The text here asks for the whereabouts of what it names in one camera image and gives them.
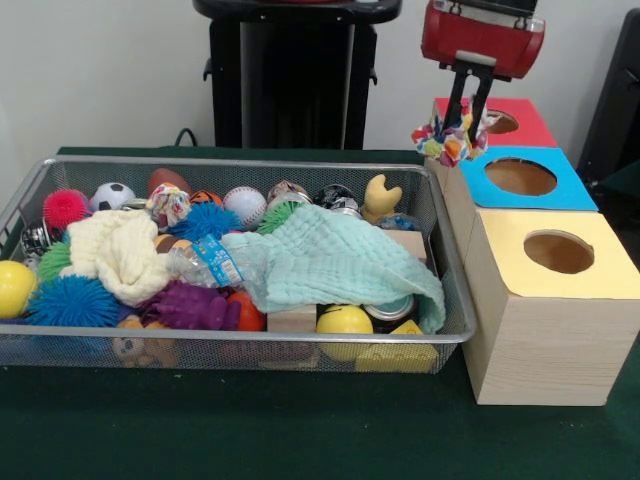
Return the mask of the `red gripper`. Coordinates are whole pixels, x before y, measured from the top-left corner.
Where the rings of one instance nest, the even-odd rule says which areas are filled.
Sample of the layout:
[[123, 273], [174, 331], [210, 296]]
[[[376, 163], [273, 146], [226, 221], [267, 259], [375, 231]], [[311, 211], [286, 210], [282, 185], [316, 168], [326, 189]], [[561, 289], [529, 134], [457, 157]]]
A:
[[[505, 78], [524, 78], [535, 63], [545, 36], [545, 21], [535, 16], [535, 1], [429, 1], [426, 6], [422, 55], [455, 73], [443, 129], [461, 117], [461, 99], [469, 76], [465, 64], [486, 65]], [[476, 143], [486, 102], [493, 86], [491, 74], [472, 77], [479, 86], [471, 96], [468, 139]]]

